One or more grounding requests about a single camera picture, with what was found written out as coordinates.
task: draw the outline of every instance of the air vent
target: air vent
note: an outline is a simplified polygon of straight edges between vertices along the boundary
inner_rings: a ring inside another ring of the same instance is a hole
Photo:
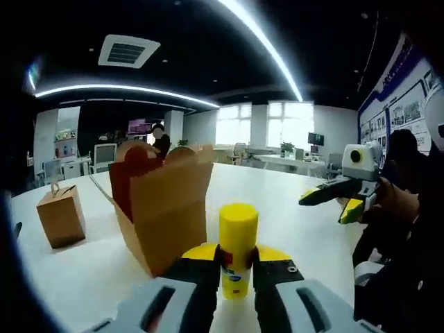
[[[140,68],[159,46],[160,43],[152,40],[108,35],[103,42],[99,65]]]

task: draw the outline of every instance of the black ceiling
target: black ceiling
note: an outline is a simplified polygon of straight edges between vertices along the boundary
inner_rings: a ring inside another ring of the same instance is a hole
[[[248,4],[244,7],[284,59],[304,100],[322,105],[356,110],[381,76],[400,33],[382,12],[368,6],[240,2]],[[114,83],[163,89],[219,105],[296,99],[264,46],[217,0],[80,0],[40,7],[40,11],[31,19],[32,30],[26,32],[30,42],[19,48],[41,55],[38,92],[73,84]],[[108,34],[141,37],[161,46],[140,69],[99,66]],[[65,92],[44,101],[50,106],[90,98],[208,109],[154,94],[107,90]]]

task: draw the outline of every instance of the spray can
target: spray can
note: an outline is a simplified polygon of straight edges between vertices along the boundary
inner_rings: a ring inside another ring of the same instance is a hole
[[[222,293],[229,300],[244,298],[248,292],[257,220],[256,209],[243,203],[223,206],[219,212]]]

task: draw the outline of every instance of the kraft paper box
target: kraft paper box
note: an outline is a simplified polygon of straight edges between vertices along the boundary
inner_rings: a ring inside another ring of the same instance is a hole
[[[132,158],[110,166],[113,198],[92,180],[114,205],[130,252],[149,275],[159,276],[183,253],[207,241],[205,196],[212,147],[171,163],[167,156],[160,165],[157,159],[136,157],[137,151],[146,157],[140,147],[130,148],[126,157]]]
[[[37,205],[44,233],[52,248],[60,248],[85,238],[85,218],[76,186],[59,188],[51,184]]]

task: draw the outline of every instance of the white pillar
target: white pillar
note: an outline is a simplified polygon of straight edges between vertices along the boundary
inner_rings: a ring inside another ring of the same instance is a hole
[[[168,111],[165,114],[164,127],[165,132],[170,137],[171,144],[177,146],[183,134],[183,112],[175,110]]]

